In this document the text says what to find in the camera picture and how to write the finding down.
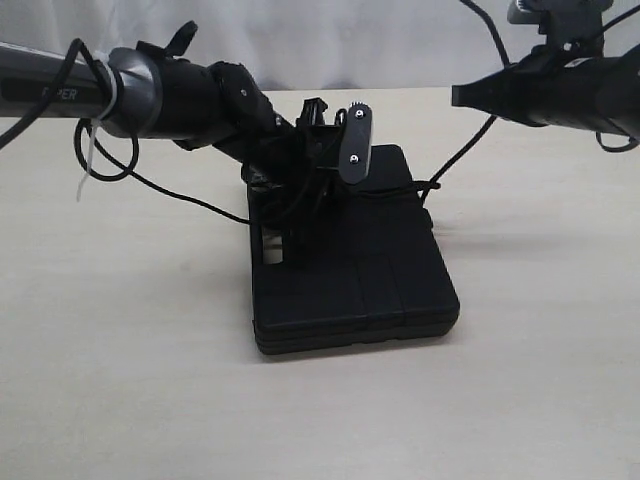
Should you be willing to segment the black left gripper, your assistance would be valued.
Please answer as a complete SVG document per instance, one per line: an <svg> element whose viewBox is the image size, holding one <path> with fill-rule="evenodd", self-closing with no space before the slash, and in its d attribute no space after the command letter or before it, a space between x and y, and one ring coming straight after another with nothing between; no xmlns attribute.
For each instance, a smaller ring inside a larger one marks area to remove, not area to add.
<svg viewBox="0 0 640 480"><path fill-rule="evenodd" d="M344 136L342 124L325 124L327 109L322 98L308 98L296 124L283 119L239 124L241 179L248 193L303 197L295 220L311 220L350 193L337 172L323 170L336 160Z"/></svg>

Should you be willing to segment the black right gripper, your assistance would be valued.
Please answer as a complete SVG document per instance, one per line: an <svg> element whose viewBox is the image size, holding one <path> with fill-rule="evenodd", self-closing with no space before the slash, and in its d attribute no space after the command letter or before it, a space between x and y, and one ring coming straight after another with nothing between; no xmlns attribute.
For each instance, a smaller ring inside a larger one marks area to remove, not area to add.
<svg viewBox="0 0 640 480"><path fill-rule="evenodd" d="M605 58L538 45L515 67L451 87L451 105L532 127L603 128Z"/></svg>

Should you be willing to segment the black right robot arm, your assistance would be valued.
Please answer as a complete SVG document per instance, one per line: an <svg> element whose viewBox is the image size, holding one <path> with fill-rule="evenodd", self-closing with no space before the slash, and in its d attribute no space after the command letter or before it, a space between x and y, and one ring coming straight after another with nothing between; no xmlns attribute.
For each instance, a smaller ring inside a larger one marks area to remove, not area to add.
<svg viewBox="0 0 640 480"><path fill-rule="evenodd" d="M639 138L639 48L618 57L537 47L520 61L451 87L451 105L533 128Z"/></svg>

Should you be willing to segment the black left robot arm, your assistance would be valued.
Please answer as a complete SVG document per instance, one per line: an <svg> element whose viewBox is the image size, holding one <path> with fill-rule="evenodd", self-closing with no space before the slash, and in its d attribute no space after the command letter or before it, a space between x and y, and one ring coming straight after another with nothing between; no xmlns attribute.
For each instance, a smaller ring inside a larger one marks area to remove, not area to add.
<svg viewBox="0 0 640 480"><path fill-rule="evenodd" d="M132 159L112 182L133 175L142 139L171 140L187 151L212 146L239 161L246 176L295 189L299 198L321 170L343 163L344 122L292 125L243 65L200 66L172 46L145 42L116 48L104 60L80 39L63 56L2 44L1 115L16 121L2 134L3 146L39 118L76 118L78 134L98 122L130 139Z"/></svg>

